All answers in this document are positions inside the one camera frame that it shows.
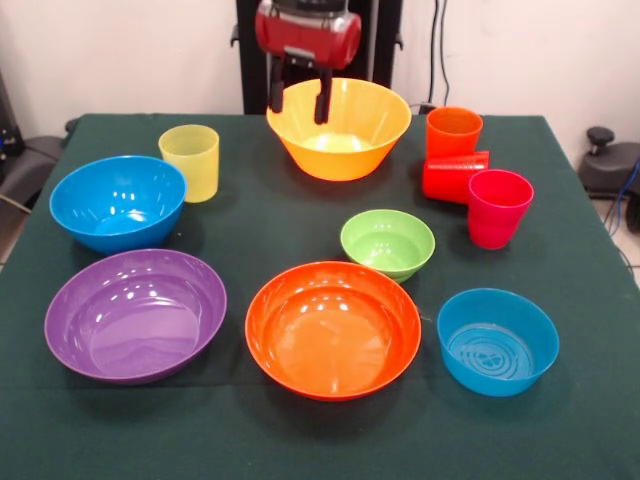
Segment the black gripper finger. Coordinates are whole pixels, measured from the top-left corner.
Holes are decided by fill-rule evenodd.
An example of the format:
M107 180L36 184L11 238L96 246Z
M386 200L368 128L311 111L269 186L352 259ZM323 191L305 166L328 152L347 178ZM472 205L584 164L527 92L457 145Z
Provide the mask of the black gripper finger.
M281 113L283 109L283 68L285 61L283 57L271 56L268 107L274 113Z
M323 69L319 71L320 91L316 96L314 122L326 124L329 118L333 71Z

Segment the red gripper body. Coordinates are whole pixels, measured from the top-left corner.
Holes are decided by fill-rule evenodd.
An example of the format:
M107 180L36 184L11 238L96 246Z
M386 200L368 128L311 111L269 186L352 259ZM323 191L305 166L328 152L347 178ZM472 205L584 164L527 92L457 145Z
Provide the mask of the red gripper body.
M271 55L303 59L319 68L341 70L354 59L361 17L346 1L261 1L256 38Z

